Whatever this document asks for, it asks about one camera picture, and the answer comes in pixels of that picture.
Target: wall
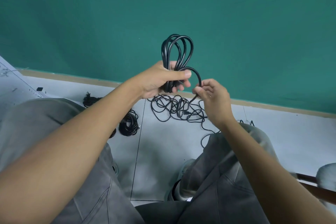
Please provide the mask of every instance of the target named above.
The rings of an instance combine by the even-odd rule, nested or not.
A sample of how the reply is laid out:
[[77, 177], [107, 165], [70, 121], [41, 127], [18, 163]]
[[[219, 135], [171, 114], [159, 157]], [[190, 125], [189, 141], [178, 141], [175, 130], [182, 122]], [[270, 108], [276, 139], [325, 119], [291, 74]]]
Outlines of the wall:
[[122, 82], [190, 36], [189, 65], [232, 98], [336, 113], [335, 0], [0, 0], [16, 67]]

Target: fingernail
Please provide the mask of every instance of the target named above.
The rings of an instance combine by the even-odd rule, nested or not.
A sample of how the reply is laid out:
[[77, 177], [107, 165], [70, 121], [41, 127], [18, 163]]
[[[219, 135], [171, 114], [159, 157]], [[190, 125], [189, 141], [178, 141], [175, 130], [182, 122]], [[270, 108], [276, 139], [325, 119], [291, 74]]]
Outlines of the fingernail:
[[185, 73], [185, 76], [187, 78], [191, 77], [191, 71], [190, 70], [185, 70], [184, 73]]

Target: baseboard trim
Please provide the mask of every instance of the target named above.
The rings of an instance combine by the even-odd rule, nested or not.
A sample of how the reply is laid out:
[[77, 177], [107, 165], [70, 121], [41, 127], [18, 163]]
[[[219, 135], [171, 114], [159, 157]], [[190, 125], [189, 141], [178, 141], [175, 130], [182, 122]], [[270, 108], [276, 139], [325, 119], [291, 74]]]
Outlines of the baseboard trim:
[[[24, 76], [46, 78], [46, 79], [66, 81], [66, 82], [78, 82], [78, 83], [105, 86], [105, 87], [111, 87], [111, 88], [115, 88], [118, 85], [120, 85], [120, 83], [118, 82], [83, 78], [83, 77], [77, 77], [77, 76], [72, 76], [72, 75], [38, 72], [34, 70], [29, 70], [29, 69], [21, 70], [20, 73], [23, 74]], [[194, 94], [189, 93], [189, 92], [179, 92], [177, 94], [185, 98], [193, 98], [195, 96]], [[300, 113], [300, 114], [307, 114], [307, 115], [319, 116], [319, 117], [325, 117], [325, 118], [336, 118], [336, 114], [333, 114], [333, 113], [317, 112], [317, 111], [296, 109], [296, 108], [290, 108], [290, 107], [282, 107], [282, 106], [277, 106], [277, 105], [261, 104], [261, 103], [249, 102], [249, 101], [244, 101], [244, 100], [232, 99], [231, 103], [234, 105], [257, 107], [257, 108], [276, 110], [276, 111], [282, 111], [282, 112]]]

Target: forearm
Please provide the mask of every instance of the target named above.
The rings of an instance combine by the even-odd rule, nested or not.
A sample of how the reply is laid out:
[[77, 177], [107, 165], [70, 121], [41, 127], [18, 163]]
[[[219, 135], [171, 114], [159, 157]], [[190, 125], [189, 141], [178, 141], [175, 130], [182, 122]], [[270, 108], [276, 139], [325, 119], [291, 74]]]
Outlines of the forearm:
[[0, 222], [49, 223], [84, 183], [112, 131], [141, 98], [129, 80], [0, 173]]
[[336, 218], [235, 120], [220, 127], [270, 223], [335, 223]]

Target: gray pants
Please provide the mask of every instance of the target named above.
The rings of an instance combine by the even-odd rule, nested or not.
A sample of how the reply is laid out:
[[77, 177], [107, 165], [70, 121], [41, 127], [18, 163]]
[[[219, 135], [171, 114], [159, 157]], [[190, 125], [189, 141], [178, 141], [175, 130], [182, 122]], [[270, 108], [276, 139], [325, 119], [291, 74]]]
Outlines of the gray pants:
[[[82, 110], [66, 99], [36, 99], [12, 108], [0, 128], [0, 172]], [[265, 133], [241, 125], [276, 157]], [[112, 160], [106, 144], [82, 187], [53, 223], [268, 223], [221, 133], [210, 136], [203, 153], [182, 177], [180, 193], [192, 196], [191, 202], [159, 202], [134, 208], [120, 189]]]

